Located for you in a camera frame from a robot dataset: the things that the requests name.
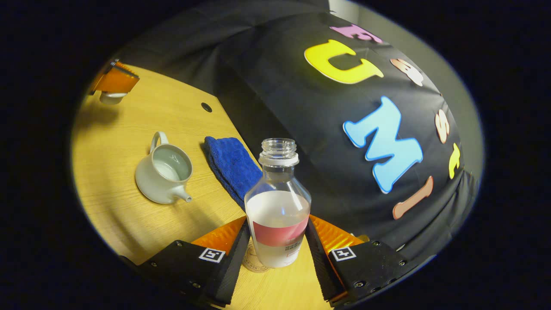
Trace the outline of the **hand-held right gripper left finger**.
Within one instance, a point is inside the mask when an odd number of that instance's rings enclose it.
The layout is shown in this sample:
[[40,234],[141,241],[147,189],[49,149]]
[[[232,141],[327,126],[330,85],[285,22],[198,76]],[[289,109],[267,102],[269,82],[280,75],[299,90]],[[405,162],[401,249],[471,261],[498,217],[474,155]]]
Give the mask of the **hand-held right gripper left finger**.
[[232,302],[242,259],[250,240],[246,217],[240,217],[192,242],[175,240],[131,269],[203,308]]

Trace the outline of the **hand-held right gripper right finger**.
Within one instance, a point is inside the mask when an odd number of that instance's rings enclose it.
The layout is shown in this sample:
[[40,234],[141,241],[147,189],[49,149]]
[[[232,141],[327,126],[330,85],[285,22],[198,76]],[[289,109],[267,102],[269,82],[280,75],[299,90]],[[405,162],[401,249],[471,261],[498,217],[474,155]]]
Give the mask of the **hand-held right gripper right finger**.
[[407,280],[431,262],[377,234],[359,235],[310,215],[305,237],[321,293],[330,307],[356,307]]

